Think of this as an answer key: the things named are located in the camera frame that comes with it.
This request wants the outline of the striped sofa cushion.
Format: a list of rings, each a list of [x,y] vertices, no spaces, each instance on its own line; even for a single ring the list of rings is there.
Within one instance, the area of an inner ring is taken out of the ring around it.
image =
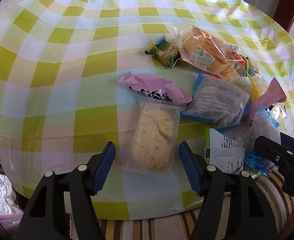
[[[211,197],[201,208],[145,220],[99,220],[102,239],[280,239],[294,209],[280,168],[256,179],[228,176],[223,201]]]

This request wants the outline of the blue sesame snack packet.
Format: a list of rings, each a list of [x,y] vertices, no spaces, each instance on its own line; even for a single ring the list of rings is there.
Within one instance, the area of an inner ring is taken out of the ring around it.
[[[245,163],[265,177],[273,170],[274,163],[261,157],[254,150],[254,142],[262,135],[280,144],[279,126],[280,124],[273,116],[266,110],[260,109],[255,113],[251,127],[241,135],[246,149]]]

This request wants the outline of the clear packet oat biscuit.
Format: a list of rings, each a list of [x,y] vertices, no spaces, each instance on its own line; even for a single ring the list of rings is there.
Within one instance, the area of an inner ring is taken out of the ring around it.
[[[172,176],[180,113],[184,105],[141,99],[140,116],[127,168],[141,174]]]

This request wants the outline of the pink black snack packet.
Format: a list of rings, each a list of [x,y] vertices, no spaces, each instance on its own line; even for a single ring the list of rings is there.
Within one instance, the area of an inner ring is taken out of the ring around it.
[[[280,86],[278,80],[274,77],[270,84],[268,85],[268,88],[266,92],[254,100],[253,103],[250,104],[249,107],[249,113],[244,118],[243,122],[240,125],[240,132],[244,132],[247,129],[249,129],[255,113],[260,109],[266,109],[270,107],[274,103],[278,102],[285,102],[286,101],[286,95],[283,91],[282,87]]]

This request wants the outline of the green garlic pea packet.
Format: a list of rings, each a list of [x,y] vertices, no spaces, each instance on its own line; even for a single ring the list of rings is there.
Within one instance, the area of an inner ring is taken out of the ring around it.
[[[154,55],[163,65],[172,69],[181,58],[179,48],[168,42],[165,35],[152,41],[144,50],[146,55]]]

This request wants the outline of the green white snack packet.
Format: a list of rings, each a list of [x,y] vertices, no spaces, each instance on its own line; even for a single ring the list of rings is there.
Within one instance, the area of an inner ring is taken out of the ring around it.
[[[230,139],[213,128],[204,133],[204,159],[222,172],[239,174],[244,170],[246,150],[243,140],[238,137]]]

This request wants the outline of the orange sandwich bread packet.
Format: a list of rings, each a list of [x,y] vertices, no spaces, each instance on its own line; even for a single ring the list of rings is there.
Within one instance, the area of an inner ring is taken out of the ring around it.
[[[246,75],[246,58],[237,46],[188,23],[173,23],[175,42],[183,61],[201,72],[233,82]]]

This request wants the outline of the green checkered tablecloth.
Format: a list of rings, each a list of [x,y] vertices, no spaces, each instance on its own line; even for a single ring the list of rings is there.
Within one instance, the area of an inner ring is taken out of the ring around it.
[[[172,25],[198,26],[240,48],[287,100],[282,130],[294,137],[294,42],[242,0],[25,0],[0,23],[0,160],[31,197],[46,171],[65,173],[114,142],[131,146],[140,95],[126,72],[165,77],[190,93],[197,70],[169,69],[144,54]]]

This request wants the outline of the round bun yellow-edged packet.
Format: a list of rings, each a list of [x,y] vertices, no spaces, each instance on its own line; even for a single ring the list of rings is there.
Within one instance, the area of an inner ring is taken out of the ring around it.
[[[260,71],[257,69],[246,70],[245,74],[234,80],[232,84],[250,95],[249,103],[252,103],[255,99],[262,96],[269,85],[269,83],[262,78]]]

